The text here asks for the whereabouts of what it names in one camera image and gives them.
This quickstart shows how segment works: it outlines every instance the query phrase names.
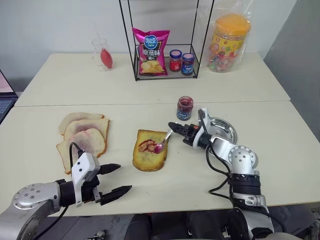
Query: black cable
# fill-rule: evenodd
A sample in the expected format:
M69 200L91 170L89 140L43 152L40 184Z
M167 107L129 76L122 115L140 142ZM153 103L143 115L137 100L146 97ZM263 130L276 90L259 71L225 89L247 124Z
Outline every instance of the black cable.
M45 230L43 230L38 236L36 236L33 240L38 240L40 237L42 237L46 232L48 232L54 225L56 225L56 223L63 217L63 215L66 213L67 209L69 206L66 206L62 213L60 214L60 216L53 222L50 224L50 226L48 226Z
M76 147L76 149L78 150L78 155L79 155L79 153L83 152L83 150L78 146L78 144L76 144L75 142L70 143L70 146L69 146L70 171L71 171L72 166L74 165L74 161L72 159L72 146Z
M69 146L69 157L70 157L70 170L72 166L74 165L73 158L72 158L72 146L75 146L76 149L78 150L78 157L81 156L81 154L84 152L75 142L71 142ZM69 206L66 206L62 213L58 216L58 218L51 223L45 230L43 230L38 236L36 236L33 240L38 240L40 237L42 237L46 232L48 232L54 225L57 224L57 222L64 216L66 211L68 210Z
M215 193L215 191L221 189L221 188L228 182L228 180L230 179L231 170L230 170L229 166L225 163L225 161L222 160L222 159L215 153L214 148L213 148L213 146L212 146L212 144L211 144L211 141L210 141L210 135L209 135L209 133L208 133L208 131L207 131L207 127L206 127L205 122L204 122L204 119L203 119L203 118L205 117L205 116L203 116L203 114L204 114L203 110L199 109L198 115L199 115L199 118L200 118L200 121L201 121L201 125L202 125L202 127L203 127L204 134L205 134L205 136L206 136L206 138L207 138L207 140L208 140L208 142L209 142L208 146L207 146L206 149L205 149L206 162L207 162L207 164L209 165L209 167L210 167L212 170L214 170L214 171L216 171L217 173L220 173L220 174L223 174L223 175L226 176L226 179L225 179L219 186L210 189L208 192L209 192L209 194L211 194L211 195L215 195L215 196L218 196L218 197L225 198L225 199L228 199L228 200L229 200L229 197L227 197L226 195L223 195L223 194L220 194L220 193ZM227 169L228 172L225 172L225 171L222 171L222 170L220 170L220 169L217 169L217 168L215 168L215 167L211 164L210 159L209 159L209 150L211 150L212 154L213 154L221 163L223 163L223 165L225 166L225 168Z
M205 136L206 136L206 138L207 138L207 140L208 140L208 142L209 142L208 146L209 146L209 148L211 149L212 154L225 166L225 168L227 169L228 172L221 171L221 170L215 168L214 166L212 166L212 164L210 163L210 160L209 160L209 150L208 150L208 152L206 151L206 155L208 156L208 157L206 158L206 161L207 161L209 167L210 167L212 170L214 170L214 171L216 171L216 172L218 172L218 173L221 173L221 174L223 174L223 175L229 176L230 173L231 173L229 166L225 163L224 160L222 160L222 159L215 153L214 148L213 148L213 146L212 146L212 144L211 144L210 137L209 137L210 135L209 135L209 133L208 133L208 131L207 131L207 127L206 127L205 122L204 122L204 117L205 117L205 116L203 116L204 113L205 113L205 112L204 112L202 109L199 109L198 115L199 115L199 118L200 118L200 121L201 121L201 125L202 125L203 130L204 130Z

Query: pink chip bag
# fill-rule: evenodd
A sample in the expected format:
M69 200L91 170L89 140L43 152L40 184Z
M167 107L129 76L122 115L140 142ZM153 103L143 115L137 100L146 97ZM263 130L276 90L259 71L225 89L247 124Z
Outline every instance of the pink chip bag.
M169 30L143 32L132 28L133 34L139 42L139 74L167 76L164 48Z

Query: robotic arm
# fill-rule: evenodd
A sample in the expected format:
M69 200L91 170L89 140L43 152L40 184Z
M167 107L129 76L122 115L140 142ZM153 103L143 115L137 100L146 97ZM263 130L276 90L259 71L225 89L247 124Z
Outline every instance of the robotic arm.
M216 135L206 134L210 127L207 109L199 110L200 125L180 125L170 122L169 127L184 136L183 142L193 148L206 149L212 145L215 156L231 167L228 184L233 209L228 213L228 234L237 240L265 238L274 232L265 196L261 194L258 157L249 147L233 144Z
M102 194L97 186L97 175L115 171L118 164L99 165L96 157L82 153L71 168L72 181L64 179L50 183L25 186L13 197L10 206L0 214L1 240L31 240L37 233L39 223L47 216L59 212L61 207L95 201L100 205L112 202L126 194L132 186L121 186Z

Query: metal lid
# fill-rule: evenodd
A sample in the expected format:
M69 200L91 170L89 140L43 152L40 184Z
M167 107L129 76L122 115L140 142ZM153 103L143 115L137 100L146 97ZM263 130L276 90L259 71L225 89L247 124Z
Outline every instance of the metal lid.
M173 59L179 59L182 56L182 51L179 49L174 49L170 51L170 57Z
M191 62L195 59L195 56L192 53L185 53L182 55L182 59L187 62Z

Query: jam jar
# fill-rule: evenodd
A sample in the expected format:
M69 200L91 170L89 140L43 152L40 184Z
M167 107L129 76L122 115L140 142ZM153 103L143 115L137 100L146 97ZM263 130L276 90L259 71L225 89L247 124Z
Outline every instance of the jam jar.
M170 70L172 72L179 72L181 70L181 56L182 52L178 49L170 51Z
M187 121L191 118L192 108L194 107L194 101L189 96L182 96L178 100L178 106L176 110L176 116L182 121Z
M192 53L185 53L182 55L181 72L184 75L191 75L194 73L195 57Z

